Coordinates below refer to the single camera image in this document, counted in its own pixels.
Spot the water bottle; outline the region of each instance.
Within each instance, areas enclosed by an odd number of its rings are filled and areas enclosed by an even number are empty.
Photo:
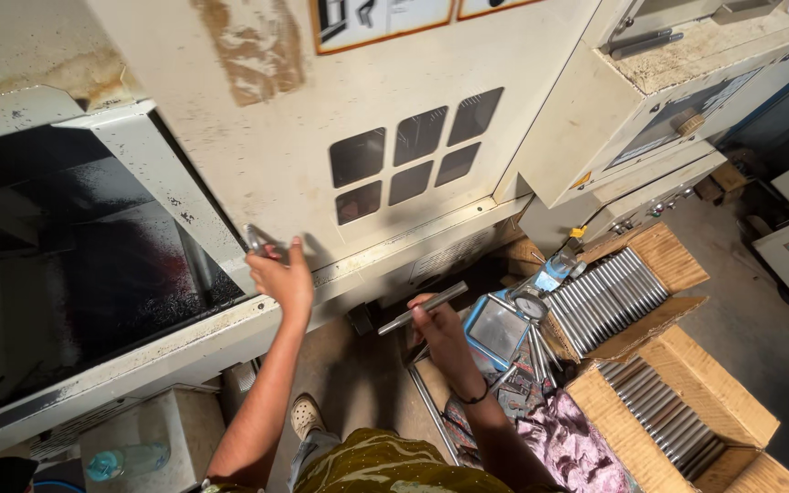
[[[93,481],[130,478],[161,469],[169,461],[169,446],[154,442],[106,450],[93,456],[87,476]]]

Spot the left hand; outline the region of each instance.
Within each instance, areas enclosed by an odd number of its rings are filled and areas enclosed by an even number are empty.
[[[310,319],[312,311],[312,274],[310,267],[303,258],[303,244],[300,238],[294,237],[289,248],[290,266],[279,263],[281,255],[273,252],[273,245],[264,245],[268,259],[248,252],[246,263],[252,268],[252,279],[258,293],[268,295],[279,302],[285,317],[302,317]]]
[[[432,297],[434,293],[422,293],[407,303],[413,314],[413,329],[418,334],[414,338],[428,342],[434,366],[460,398],[478,398],[486,391],[486,381],[473,362],[461,319],[448,303],[425,311],[422,303]]]

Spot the shirt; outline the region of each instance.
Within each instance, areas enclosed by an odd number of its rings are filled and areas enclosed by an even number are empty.
[[[203,493],[249,493],[248,488],[216,484]],[[472,467],[446,463],[426,441],[403,439],[390,431],[361,428],[341,445],[306,466],[294,493],[505,493],[498,478]],[[521,493],[548,493],[558,488],[538,485]]]

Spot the pink cloth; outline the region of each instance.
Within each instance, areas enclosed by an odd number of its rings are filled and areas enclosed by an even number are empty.
[[[516,432],[559,486],[574,493],[630,491],[620,460],[564,390],[519,420]]]

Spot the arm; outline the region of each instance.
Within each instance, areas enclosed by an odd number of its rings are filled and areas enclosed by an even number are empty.
[[[279,254],[272,246],[265,248],[271,258],[249,252],[246,263],[252,268],[258,292],[281,305],[282,321],[252,390],[212,456],[207,476],[214,483],[250,488],[267,485],[288,413],[297,353],[310,321],[312,276],[300,240],[294,238],[291,244],[290,267],[277,262]]]
[[[473,363],[458,314],[443,304],[431,313],[422,309],[432,294],[422,294],[408,303],[413,311],[417,335],[428,341],[431,358],[446,376],[452,390],[462,399],[478,398],[486,391],[486,381]],[[494,396],[486,396],[476,404],[467,404],[465,414],[477,441],[483,468],[513,491],[536,484],[555,482],[516,430]]]

